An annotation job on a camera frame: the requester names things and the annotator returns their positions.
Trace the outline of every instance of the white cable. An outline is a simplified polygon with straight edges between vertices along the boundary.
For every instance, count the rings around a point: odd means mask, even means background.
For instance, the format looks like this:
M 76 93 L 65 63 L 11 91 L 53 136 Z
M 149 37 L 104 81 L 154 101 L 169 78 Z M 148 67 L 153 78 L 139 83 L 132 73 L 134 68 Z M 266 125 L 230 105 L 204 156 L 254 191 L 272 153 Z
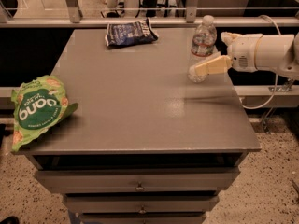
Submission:
M 278 27 L 277 23 L 275 21 L 273 21 L 273 19 L 271 19 L 269 16 L 266 16 L 266 15 L 261 15 L 260 17 L 263 18 L 263 19 L 265 19 L 265 20 L 267 20 L 267 21 L 271 21 L 275 25 L 275 27 L 277 28 L 278 34 L 281 35 L 279 27 Z M 253 107 L 243 105 L 243 108 L 246 108 L 246 109 L 258 109 L 258 108 L 263 108 L 264 106 L 268 105 L 270 103 L 270 101 L 272 101 L 272 99 L 273 99 L 273 97 L 274 97 L 274 95 L 276 93 L 277 86 L 278 86 L 278 74 L 275 75 L 275 85 L 274 85 L 274 89 L 272 91 L 272 94 L 271 94 L 270 98 L 265 103 L 263 103 L 262 105 L 253 106 Z

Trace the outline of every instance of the water bottle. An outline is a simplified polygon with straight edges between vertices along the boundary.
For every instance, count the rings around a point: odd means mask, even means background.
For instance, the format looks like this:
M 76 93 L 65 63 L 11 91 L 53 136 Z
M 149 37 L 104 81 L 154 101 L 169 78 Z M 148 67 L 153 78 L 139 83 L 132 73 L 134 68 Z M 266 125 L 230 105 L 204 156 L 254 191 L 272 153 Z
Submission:
M 189 59 L 189 67 L 196 63 L 202 62 L 206 57 L 213 54 L 214 44 L 217 38 L 217 31 L 214 26 L 214 17 L 206 15 L 194 33 L 192 39 L 191 54 Z M 204 76 L 191 76 L 189 79 L 193 82 L 202 82 L 206 79 Z

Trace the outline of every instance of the concrete floor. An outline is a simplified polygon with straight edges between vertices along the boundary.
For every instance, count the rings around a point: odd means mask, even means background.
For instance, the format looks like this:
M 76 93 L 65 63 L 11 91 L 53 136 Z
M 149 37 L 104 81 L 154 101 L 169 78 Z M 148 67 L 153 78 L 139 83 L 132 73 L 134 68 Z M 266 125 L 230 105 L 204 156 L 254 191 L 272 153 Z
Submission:
M 221 191 L 204 224 L 298 224 L 298 193 L 292 186 L 292 180 L 299 180 L 298 127 L 287 116 L 274 116 L 272 134 L 266 134 L 259 119 L 249 120 L 262 151 L 244 159 L 241 174 Z M 0 150 L 0 220 L 13 215 L 21 224 L 69 224 L 61 195 L 50 194 L 35 181 L 35 167 L 9 152 L 11 142 L 12 137 L 6 137 Z

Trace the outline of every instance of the chip bag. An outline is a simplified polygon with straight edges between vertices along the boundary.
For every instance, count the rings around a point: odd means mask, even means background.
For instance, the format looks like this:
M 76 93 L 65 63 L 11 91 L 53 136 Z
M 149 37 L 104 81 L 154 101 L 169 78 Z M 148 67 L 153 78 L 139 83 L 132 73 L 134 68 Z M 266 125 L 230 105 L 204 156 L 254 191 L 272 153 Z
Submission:
M 12 151 L 30 143 L 50 127 L 70 116 L 78 103 L 68 104 L 64 84 L 55 76 L 38 77 L 13 91 L 15 104 Z

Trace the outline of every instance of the blue snack bag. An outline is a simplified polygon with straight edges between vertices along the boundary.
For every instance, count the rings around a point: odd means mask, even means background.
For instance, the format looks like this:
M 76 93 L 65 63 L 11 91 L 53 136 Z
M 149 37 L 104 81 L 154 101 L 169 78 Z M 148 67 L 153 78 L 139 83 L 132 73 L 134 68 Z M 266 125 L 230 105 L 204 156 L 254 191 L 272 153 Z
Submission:
M 150 19 L 126 24 L 109 24 L 105 37 L 107 46 L 132 46 L 158 40 L 151 30 Z

